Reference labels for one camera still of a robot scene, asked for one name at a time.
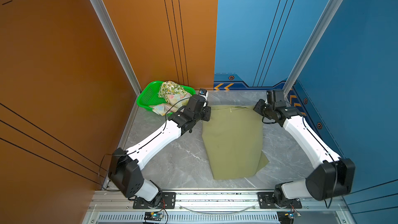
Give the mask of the pastel floral skirt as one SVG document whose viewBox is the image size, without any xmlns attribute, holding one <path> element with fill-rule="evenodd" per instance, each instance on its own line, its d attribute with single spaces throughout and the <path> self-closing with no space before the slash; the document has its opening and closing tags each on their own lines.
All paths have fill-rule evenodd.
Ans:
<svg viewBox="0 0 398 224">
<path fill-rule="evenodd" d="M 192 95 L 188 92 L 182 94 L 165 94 L 166 103 L 150 105 L 151 110 L 161 116 L 175 113 L 180 107 L 187 105 Z"/>
</svg>

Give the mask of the olive green skirt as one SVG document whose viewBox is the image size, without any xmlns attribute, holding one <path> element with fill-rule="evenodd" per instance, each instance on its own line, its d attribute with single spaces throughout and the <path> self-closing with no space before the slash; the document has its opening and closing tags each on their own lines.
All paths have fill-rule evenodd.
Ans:
<svg viewBox="0 0 398 224">
<path fill-rule="evenodd" d="M 202 138 L 215 180 L 252 177 L 269 163 L 262 151 L 262 116 L 253 106 L 212 106 Z"/>
</svg>

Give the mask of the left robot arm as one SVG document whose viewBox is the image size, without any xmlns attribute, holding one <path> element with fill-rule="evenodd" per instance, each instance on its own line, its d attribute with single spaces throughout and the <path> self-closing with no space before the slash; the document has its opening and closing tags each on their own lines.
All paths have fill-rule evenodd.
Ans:
<svg viewBox="0 0 398 224">
<path fill-rule="evenodd" d="M 162 190 L 151 180 L 144 179 L 142 170 L 166 145 L 186 132 L 191 133 L 199 121 L 210 121 L 211 107 L 207 97 L 207 90 L 200 89 L 153 134 L 126 150 L 118 148 L 112 153 L 108 178 L 126 198 L 142 198 L 152 206 L 160 204 Z"/>
</svg>

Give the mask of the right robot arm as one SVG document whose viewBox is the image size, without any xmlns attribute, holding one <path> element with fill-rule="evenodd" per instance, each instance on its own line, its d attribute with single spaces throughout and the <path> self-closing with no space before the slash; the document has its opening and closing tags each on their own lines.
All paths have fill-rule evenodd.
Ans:
<svg viewBox="0 0 398 224">
<path fill-rule="evenodd" d="M 308 156 L 314 170 L 302 180 L 276 185 L 274 202 L 280 208 L 299 198 L 318 201 L 351 193 L 356 166 L 331 149 L 310 127 L 304 115 L 285 101 L 283 90 L 271 90 L 267 99 L 260 99 L 254 111 L 268 119 L 268 124 L 284 128 Z"/>
</svg>

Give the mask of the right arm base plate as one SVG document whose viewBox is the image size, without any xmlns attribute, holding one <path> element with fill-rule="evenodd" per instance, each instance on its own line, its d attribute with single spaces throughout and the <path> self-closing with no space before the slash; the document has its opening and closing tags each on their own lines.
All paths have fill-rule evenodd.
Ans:
<svg viewBox="0 0 398 224">
<path fill-rule="evenodd" d="M 260 191 L 257 193 L 257 197 L 261 209 L 290 209 L 290 207 L 295 209 L 302 208 L 300 199 L 286 199 L 284 196 L 280 196 L 274 192 Z"/>
</svg>

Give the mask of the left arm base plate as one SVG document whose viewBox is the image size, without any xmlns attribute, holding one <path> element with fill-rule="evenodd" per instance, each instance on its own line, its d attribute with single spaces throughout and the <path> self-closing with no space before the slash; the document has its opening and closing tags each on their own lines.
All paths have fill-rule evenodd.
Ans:
<svg viewBox="0 0 398 224">
<path fill-rule="evenodd" d="M 161 192 L 158 193 L 155 198 L 151 201 L 147 201 L 144 198 L 136 197 L 134 199 L 134 209 L 174 209 L 176 203 L 175 192 Z"/>
</svg>

